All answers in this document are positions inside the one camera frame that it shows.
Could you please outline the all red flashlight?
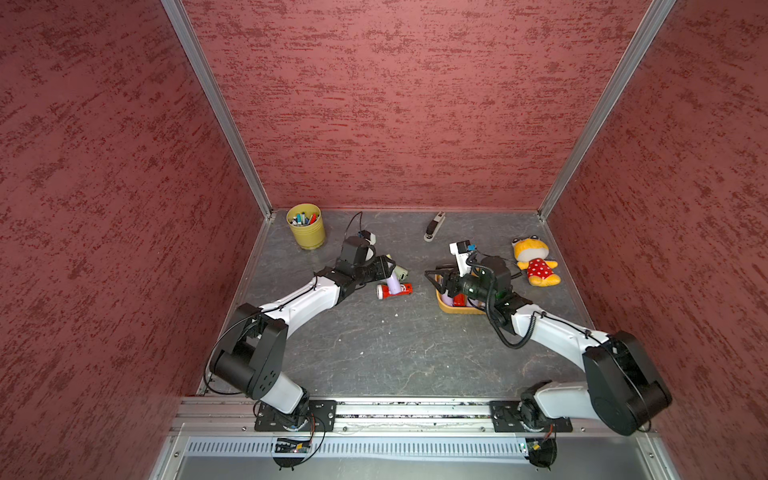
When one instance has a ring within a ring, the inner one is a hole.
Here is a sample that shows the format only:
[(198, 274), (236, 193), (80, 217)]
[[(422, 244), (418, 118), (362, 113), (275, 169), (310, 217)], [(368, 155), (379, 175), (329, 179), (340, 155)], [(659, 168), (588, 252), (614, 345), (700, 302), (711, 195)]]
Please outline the all red flashlight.
[(466, 308), (467, 307), (467, 301), (466, 297), (463, 294), (458, 294), (451, 300), (452, 306), (455, 308)]

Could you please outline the yellow plastic storage box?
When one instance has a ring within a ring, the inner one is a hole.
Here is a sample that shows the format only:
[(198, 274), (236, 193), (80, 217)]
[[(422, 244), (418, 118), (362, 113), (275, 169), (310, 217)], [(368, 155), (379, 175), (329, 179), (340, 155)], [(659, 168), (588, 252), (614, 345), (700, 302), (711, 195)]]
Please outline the yellow plastic storage box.
[(455, 296), (435, 292), (437, 304), (441, 311), (451, 315), (481, 315), (484, 314), (484, 303), (469, 299), (459, 291)]

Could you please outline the purple flashlight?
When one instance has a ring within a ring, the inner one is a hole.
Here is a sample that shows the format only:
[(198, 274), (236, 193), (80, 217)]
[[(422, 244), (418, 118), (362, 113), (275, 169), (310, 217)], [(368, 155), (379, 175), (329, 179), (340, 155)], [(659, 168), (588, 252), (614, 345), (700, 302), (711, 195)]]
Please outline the purple flashlight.
[(399, 295), (403, 291), (403, 286), (401, 282), (395, 278), (393, 271), (391, 275), (386, 279), (386, 283), (390, 295)]

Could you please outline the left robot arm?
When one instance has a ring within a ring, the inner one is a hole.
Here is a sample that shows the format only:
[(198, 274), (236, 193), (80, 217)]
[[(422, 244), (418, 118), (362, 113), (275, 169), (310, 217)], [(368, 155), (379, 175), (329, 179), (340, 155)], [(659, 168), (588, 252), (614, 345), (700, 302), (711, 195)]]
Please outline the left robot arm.
[(302, 429), (311, 420), (310, 396), (282, 372), (288, 339), (358, 289), (391, 277), (396, 263), (379, 255), (376, 246), (376, 236), (362, 230), (344, 239), (334, 265), (315, 273), (295, 292), (258, 307), (237, 307), (234, 324), (212, 349), (210, 374), (270, 407), (283, 428)]

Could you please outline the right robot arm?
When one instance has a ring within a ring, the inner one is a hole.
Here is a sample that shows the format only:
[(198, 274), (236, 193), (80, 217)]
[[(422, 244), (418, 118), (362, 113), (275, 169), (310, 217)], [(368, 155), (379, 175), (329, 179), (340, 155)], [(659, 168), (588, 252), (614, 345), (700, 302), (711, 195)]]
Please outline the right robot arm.
[(524, 429), (540, 432), (560, 419), (589, 419), (630, 436), (649, 430), (653, 418), (671, 406), (671, 391), (634, 335), (591, 330), (548, 312), (513, 289), (501, 258), (469, 254), (454, 267), (424, 276), (441, 295), (464, 295), (506, 348), (535, 342), (584, 372), (582, 381), (545, 380), (527, 388), (514, 415)]

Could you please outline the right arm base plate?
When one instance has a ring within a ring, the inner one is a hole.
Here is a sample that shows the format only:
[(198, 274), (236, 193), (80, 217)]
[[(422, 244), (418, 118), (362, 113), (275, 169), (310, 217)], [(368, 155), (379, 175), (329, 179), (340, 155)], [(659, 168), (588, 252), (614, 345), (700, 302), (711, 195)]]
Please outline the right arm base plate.
[(496, 433), (570, 433), (568, 418), (549, 418), (531, 401), (491, 401), (490, 418)]

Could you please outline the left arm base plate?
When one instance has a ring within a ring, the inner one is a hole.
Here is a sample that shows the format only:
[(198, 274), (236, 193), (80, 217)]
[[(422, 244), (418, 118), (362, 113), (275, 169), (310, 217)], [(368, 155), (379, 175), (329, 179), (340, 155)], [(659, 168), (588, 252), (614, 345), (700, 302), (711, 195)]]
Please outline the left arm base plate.
[(269, 433), (323, 433), (334, 428), (338, 402), (309, 399), (294, 413), (283, 413), (260, 403), (255, 410), (254, 430)]

